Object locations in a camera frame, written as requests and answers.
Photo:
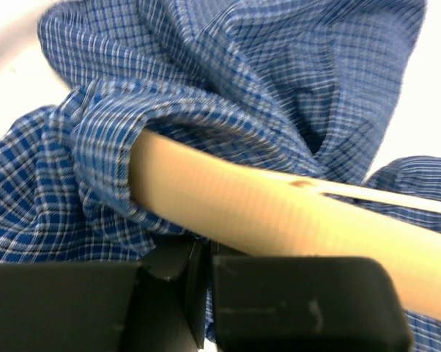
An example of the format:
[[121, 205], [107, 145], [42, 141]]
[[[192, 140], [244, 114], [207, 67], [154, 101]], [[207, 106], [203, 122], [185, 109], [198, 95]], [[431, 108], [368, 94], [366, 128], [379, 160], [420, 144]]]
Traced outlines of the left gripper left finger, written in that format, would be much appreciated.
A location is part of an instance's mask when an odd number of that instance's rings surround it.
[[197, 351], [205, 268], [198, 241], [139, 261], [0, 264], [0, 351]]

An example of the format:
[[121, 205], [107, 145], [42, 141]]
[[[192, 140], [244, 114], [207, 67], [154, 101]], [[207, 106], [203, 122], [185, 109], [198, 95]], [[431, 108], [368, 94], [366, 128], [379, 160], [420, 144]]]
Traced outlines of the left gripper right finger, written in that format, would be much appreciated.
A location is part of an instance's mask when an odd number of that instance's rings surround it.
[[365, 257], [252, 257], [213, 244], [212, 306], [222, 351], [409, 351], [386, 270]]

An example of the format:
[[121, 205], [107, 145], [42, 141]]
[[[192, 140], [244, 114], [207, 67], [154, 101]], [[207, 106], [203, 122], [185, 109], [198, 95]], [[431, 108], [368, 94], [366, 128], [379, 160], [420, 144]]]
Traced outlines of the beige wooden hanger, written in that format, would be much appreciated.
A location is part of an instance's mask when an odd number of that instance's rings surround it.
[[441, 320], [441, 234], [338, 196], [441, 213], [441, 202], [231, 164], [143, 130], [131, 194], [159, 217], [247, 254], [380, 262], [405, 309]]

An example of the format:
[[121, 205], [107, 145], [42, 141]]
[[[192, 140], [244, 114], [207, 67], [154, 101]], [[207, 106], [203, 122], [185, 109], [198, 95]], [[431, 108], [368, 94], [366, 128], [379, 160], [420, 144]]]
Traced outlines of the blue checkered shirt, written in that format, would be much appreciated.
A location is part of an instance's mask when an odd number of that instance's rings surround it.
[[236, 164], [441, 201], [441, 158], [367, 171], [423, 1], [63, 1], [37, 36], [71, 92], [0, 139], [0, 263], [137, 260], [185, 230], [130, 198], [145, 127]]

